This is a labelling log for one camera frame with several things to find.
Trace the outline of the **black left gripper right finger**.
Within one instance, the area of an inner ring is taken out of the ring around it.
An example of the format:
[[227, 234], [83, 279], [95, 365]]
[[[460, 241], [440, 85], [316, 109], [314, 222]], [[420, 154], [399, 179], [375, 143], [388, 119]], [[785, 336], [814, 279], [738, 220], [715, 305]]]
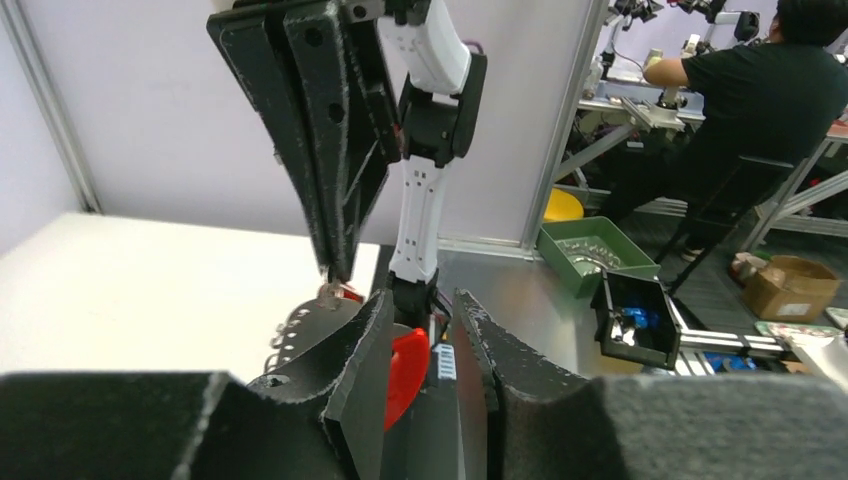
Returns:
[[469, 479], [843, 479], [847, 396], [810, 375], [584, 378], [453, 300]]

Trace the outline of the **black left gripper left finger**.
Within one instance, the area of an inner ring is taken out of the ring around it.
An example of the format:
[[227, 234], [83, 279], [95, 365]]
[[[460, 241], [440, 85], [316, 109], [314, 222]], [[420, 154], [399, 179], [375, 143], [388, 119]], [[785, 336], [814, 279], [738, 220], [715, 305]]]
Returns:
[[5, 479], [376, 479], [384, 431], [224, 371], [1, 379]]

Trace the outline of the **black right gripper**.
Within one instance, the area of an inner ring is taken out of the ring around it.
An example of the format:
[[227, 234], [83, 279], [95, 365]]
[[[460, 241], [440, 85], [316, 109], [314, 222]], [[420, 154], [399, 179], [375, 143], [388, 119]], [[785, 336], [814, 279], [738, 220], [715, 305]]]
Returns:
[[377, 19], [381, 1], [230, 6], [206, 30], [294, 187], [319, 269], [346, 282], [348, 226], [365, 223], [400, 159]]

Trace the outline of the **metal key organizer red handle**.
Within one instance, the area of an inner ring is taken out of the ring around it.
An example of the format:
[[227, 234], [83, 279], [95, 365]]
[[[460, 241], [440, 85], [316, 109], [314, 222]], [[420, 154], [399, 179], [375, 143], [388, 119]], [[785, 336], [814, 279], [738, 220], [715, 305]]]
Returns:
[[329, 395], [322, 417], [345, 415], [389, 432], [412, 406], [428, 375], [431, 344], [421, 328], [395, 321], [392, 293], [365, 298], [323, 285], [278, 325], [256, 384], [294, 398]]

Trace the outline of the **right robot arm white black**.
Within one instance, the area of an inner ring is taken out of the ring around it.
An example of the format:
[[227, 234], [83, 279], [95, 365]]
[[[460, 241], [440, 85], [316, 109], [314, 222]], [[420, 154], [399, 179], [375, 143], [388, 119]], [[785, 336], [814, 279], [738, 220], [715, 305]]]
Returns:
[[472, 144], [485, 54], [460, 39], [442, 1], [235, 1], [206, 30], [289, 176], [330, 283], [350, 280], [399, 166], [388, 286], [397, 322], [427, 326], [446, 179]]

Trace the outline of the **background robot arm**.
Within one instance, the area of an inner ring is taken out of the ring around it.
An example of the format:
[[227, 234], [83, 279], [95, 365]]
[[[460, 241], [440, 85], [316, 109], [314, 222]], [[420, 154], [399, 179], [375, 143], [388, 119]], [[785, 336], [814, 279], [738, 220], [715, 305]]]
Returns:
[[761, 37], [774, 1], [609, 1], [592, 61], [637, 69], [653, 49], [671, 56], [693, 35], [715, 50]]

